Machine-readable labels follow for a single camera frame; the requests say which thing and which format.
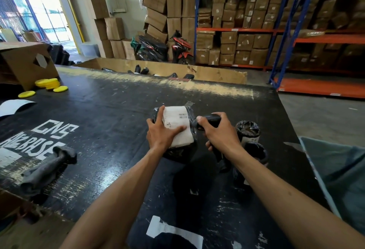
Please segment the person's right hand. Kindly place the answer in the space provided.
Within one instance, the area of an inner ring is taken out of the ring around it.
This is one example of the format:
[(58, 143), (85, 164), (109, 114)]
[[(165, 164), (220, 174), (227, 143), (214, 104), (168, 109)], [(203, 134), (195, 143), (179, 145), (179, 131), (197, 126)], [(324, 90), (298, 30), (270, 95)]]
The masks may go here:
[(234, 163), (244, 154), (244, 149), (226, 113), (215, 112), (215, 114), (221, 117), (221, 121), (217, 128), (212, 126), (210, 130), (204, 130), (204, 135), (208, 139), (206, 147), (209, 151), (212, 151), (213, 147), (215, 147), (229, 161)]

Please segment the person's left hand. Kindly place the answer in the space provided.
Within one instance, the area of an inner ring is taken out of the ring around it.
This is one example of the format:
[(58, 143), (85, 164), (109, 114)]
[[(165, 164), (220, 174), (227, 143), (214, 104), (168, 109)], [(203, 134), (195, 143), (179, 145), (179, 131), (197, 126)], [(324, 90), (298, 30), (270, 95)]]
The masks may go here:
[(169, 136), (166, 128), (162, 122), (165, 106), (161, 106), (158, 110), (158, 114), (155, 122), (150, 118), (146, 120), (148, 125), (147, 140), (150, 150), (156, 150), (160, 153), (164, 153), (172, 144), (175, 136)]

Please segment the black handheld scanner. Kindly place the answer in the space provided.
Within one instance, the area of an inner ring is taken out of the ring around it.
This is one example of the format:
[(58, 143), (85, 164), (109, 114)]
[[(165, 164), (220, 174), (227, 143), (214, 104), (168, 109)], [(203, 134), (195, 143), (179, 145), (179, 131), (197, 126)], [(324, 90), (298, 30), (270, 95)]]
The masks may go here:
[[(212, 113), (209, 122), (213, 127), (218, 127), (219, 123), (221, 121), (221, 117), (217, 114)], [(221, 153), (219, 150), (217, 150), (215, 147), (213, 147), (212, 152), (214, 153), (216, 159), (217, 159), (217, 166), (219, 168), (220, 173), (226, 173), (229, 172), (231, 169), (231, 162)]]

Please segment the black parcel white label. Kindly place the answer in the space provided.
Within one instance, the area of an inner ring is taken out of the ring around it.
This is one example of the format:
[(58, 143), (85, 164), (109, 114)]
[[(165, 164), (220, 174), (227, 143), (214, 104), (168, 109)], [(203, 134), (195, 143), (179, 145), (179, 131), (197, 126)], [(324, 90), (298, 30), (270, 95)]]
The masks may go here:
[(166, 128), (175, 129), (185, 126), (186, 129), (177, 134), (163, 157), (180, 164), (187, 164), (193, 158), (198, 147), (196, 117), (190, 106), (165, 107), (162, 123)]

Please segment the black wrapped roll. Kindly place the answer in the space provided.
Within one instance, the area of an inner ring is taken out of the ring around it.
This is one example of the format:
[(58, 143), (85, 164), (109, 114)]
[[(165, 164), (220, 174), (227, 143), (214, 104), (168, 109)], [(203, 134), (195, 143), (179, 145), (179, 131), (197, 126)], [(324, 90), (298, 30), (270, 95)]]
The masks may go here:
[(244, 149), (249, 155), (258, 160), (265, 167), (268, 165), (269, 156), (267, 150), (258, 142), (247, 142)]
[(243, 147), (247, 143), (257, 143), (259, 141), (261, 130), (255, 122), (246, 120), (240, 121), (236, 124), (235, 129)]

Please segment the large low cardboard bin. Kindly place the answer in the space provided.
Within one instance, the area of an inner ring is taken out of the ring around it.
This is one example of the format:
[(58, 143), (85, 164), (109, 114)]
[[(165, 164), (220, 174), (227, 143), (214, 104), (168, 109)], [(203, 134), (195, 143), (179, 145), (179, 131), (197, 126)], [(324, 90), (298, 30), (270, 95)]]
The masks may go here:
[(139, 65), (141, 69), (148, 68), (149, 74), (158, 76), (170, 76), (176, 73), (178, 78), (186, 74), (194, 75), (195, 80), (223, 82), (229, 84), (247, 84), (247, 72), (240, 72), (228, 68), (217, 68), (216, 66), (197, 66), (163, 62), (148, 62), (140, 60), (127, 60), (115, 58), (94, 58), (76, 64), (75, 67), (91, 68), (101, 70), (107, 68), (116, 72), (134, 71)]

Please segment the red and black motorcycle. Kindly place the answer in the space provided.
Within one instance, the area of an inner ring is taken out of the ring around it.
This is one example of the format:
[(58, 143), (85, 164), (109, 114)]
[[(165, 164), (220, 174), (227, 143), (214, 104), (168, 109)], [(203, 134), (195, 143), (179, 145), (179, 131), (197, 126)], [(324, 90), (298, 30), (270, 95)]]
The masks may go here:
[(194, 65), (193, 44), (185, 40), (179, 30), (175, 30), (171, 38), (172, 63)]

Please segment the pile of large cardboard boxes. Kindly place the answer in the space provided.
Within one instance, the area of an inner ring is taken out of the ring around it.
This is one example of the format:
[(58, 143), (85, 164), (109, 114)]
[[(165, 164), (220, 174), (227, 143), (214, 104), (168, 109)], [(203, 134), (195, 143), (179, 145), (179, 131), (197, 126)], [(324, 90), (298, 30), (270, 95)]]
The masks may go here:
[(167, 43), (177, 30), (189, 43), (195, 41), (196, 0), (142, 0), (146, 7), (145, 32)]

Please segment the grey cloth bundle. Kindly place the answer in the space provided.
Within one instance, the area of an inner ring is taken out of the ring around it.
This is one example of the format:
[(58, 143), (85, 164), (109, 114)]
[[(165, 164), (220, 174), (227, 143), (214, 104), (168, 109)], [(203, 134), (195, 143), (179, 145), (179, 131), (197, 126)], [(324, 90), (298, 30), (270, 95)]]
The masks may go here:
[(47, 185), (57, 178), (61, 166), (76, 162), (77, 154), (73, 148), (55, 146), (50, 157), (21, 174), (20, 190), (22, 194), (30, 197), (40, 194)]

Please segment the black bags heap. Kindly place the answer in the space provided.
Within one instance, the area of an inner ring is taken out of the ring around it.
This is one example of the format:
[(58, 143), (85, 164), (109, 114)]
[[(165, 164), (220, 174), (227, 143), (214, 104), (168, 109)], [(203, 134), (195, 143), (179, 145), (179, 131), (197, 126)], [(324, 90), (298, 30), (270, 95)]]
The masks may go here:
[(73, 66), (73, 65), (81, 63), (80, 60), (77, 60), (77, 61), (70, 60), (70, 54), (63, 49), (63, 45), (48, 44), (47, 51), (48, 51), (52, 61), (56, 65)]

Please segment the blue grey fabric sack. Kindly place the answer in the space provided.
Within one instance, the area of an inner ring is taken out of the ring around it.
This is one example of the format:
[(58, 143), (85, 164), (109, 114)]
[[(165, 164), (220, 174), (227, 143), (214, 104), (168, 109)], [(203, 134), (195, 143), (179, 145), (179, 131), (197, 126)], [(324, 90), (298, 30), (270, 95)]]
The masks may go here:
[(365, 236), (365, 147), (299, 140), (331, 210)]

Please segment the white paper sheet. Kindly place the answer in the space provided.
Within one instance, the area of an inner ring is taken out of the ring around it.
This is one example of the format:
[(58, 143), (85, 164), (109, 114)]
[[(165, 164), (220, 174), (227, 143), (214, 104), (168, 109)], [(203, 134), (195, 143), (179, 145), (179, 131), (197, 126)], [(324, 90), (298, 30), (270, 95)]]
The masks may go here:
[(35, 104), (34, 101), (26, 99), (11, 99), (0, 104), (0, 118), (14, 115), (21, 107), (27, 104)]

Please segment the open cardboard box diamond cutout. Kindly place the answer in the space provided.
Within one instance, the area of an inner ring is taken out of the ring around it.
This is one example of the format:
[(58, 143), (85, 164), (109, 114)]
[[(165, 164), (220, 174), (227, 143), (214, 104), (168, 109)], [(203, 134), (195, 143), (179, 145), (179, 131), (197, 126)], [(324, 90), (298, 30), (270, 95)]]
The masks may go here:
[(0, 42), (0, 84), (20, 85), (29, 91), (37, 80), (58, 77), (48, 44)]

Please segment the brown cardboard box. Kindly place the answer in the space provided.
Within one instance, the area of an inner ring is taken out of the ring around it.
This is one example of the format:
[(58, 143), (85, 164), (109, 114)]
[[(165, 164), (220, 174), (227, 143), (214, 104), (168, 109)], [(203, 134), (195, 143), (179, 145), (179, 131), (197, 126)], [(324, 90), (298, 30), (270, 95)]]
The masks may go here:
[(0, 188), (0, 249), (58, 249), (74, 224)]

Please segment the blue metal gate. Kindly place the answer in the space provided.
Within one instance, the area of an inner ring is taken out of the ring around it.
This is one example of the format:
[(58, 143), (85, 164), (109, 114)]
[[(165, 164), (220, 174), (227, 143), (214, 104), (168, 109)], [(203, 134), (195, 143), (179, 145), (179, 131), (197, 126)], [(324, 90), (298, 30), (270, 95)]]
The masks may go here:
[(60, 0), (0, 0), (0, 28), (19, 41), (26, 41), (27, 31), (50, 43), (73, 41)]

